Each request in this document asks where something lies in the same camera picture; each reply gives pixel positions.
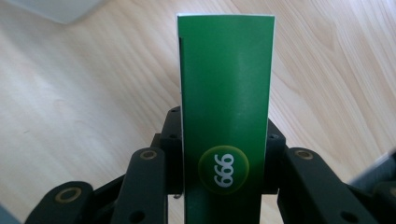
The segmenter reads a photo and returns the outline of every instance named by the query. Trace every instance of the light wood surface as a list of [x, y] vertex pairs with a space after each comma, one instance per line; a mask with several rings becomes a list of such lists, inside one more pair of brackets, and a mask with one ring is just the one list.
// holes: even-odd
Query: light wood surface
[[343, 181], [396, 147], [395, 1], [109, 0], [69, 25], [0, 1], [0, 204], [25, 220], [55, 186], [125, 172], [180, 104], [179, 12], [276, 15], [270, 118]]

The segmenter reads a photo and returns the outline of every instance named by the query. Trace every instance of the tabletop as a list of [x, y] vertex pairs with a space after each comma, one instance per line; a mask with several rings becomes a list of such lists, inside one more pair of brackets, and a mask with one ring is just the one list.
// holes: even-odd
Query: tabletop
[[[345, 182], [396, 147], [396, 2], [108, 0], [59, 24], [0, 1], [0, 204], [125, 173], [180, 105], [177, 13], [276, 16], [269, 118]], [[169, 223], [183, 223], [170, 198]], [[275, 196], [262, 223], [281, 223]]]

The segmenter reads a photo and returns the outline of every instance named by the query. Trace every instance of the dark object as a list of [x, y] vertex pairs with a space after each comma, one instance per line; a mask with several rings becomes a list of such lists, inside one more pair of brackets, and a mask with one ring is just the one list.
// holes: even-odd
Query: dark object
[[[125, 176], [92, 191], [84, 182], [51, 190], [26, 220], [41, 223], [167, 223], [167, 195], [183, 190], [180, 108], [131, 158]], [[396, 154], [347, 185], [315, 152], [288, 148], [268, 122], [263, 194], [277, 194], [285, 223], [396, 223]]]

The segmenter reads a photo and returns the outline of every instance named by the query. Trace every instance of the green circle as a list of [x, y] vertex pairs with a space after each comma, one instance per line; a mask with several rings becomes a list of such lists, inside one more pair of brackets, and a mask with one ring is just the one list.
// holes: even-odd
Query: green circle
[[248, 172], [248, 158], [237, 147], [212, 147], [198, 163], [198, 173], [204, 186], [222, 195], [239, 190], [245, 184]]

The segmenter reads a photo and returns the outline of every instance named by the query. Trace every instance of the wooden table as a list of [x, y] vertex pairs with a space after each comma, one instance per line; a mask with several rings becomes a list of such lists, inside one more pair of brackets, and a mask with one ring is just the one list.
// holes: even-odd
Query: wooden table
[[25, 220], [55, 186], [125, 172], [180, 104], [179, 12], [276, 15], [270, 118], [349, 181], [396, 146], [396, 3], [362, 2], [110, 0], [69, 25], [0, 2], [0, 204]]

